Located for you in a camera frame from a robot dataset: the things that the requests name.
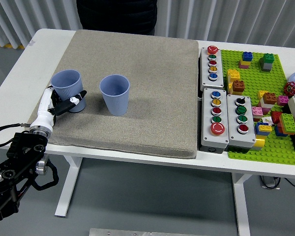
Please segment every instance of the red button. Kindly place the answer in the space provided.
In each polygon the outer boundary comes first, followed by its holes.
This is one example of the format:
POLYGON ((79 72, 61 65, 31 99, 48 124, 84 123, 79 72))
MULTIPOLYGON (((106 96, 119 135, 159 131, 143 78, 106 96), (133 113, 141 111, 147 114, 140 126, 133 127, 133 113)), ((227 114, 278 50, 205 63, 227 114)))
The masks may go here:
POLYGON ((210 54, 216 54, 218 52, 218 48, 215 46, 208 46, 207 52, 210 54))
POLYGON ((208 63, 209 66, 216 66, 216 61, 210 60, 208 63))
POLYGON ((219 107, 213 107, 211 109, 211 114, 214 116, 219 116, 221 115, 221 113, 222 113, 222 110, 219 107))
POLYGON ((239 126, 237 127, 237 131, 238 131, 240 134, 246 134, 246 133, 248 133, 248 130, 249 130, 249 128, 248 128, 248 126, 245 125, 245 124, 241 124, 241 125, 239 125, 239 126))
POLYGON ((225 131, 225 127, 223 124, 215 122, 211 125, 211 132, 215 135, 221 135, 225 131))

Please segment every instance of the white wall panel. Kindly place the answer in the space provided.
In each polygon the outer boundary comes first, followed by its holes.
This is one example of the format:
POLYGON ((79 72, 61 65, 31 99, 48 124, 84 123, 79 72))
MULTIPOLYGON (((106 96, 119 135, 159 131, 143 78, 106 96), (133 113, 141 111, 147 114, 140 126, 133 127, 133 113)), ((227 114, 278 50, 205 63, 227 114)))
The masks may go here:
MULTIPOLYGON (((158 0, 155 35, 295 48, 295 0, 158 0)), ((0 0, 0 45, 78 30, 76 0, 0 0)))

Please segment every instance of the lego baseplate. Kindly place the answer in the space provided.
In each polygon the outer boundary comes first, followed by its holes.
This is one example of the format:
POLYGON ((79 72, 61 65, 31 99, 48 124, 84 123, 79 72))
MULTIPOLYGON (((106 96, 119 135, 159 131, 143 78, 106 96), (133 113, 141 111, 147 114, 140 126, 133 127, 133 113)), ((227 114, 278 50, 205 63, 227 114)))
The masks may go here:
MULTIPOLYGON (((257 93, 259 90, 273 92, 276 96, 283 94, 283 87, 287 80, 278 55, 274 55, 272 70, 268 73, 260 72, 259 59, 263 53, 253 53, 253 60, 248 69, 240 69, 238 62, 243 51, 221 50, 223 64, 223 78, 226 79, 228 69, 236 69, 240 72, 241 80, 245 83, 245 90, 242 95, 251 98, 252 106, 259 102, 257 93)), ((282 107, 275 105, 272 111, 282 111, 282 107)), ((290 136, 277 137, 274 127, 265 140, 265 146, 260 151, 249 151, 246 154, 232 150, 228 152, 232 159, 271 162, 278 164, 295 165, 295 150, 290 136)))

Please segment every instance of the brown lego brick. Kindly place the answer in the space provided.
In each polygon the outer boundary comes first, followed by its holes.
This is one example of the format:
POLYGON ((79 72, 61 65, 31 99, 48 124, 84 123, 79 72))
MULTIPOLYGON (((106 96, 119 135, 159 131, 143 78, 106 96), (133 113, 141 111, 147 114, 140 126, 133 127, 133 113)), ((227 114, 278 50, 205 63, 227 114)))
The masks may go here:
POLYGON ((275 93, 266 92, 263 95, 264 103, 274 105, 276 103, 275 93))
POLYGON ((244 92, 244 90, 245 90, 244 81, 235 80, 233 82, 233 91, 234 92, 244 92))

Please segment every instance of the person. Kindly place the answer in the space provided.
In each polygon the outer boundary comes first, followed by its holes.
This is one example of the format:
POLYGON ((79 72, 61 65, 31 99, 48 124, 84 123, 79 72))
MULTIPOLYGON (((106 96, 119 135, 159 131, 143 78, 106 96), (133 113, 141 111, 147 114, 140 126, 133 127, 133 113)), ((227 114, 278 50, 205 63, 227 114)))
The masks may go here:
POLYGON ((157 0, 77 0, 83 29, 154 35, 157 0))

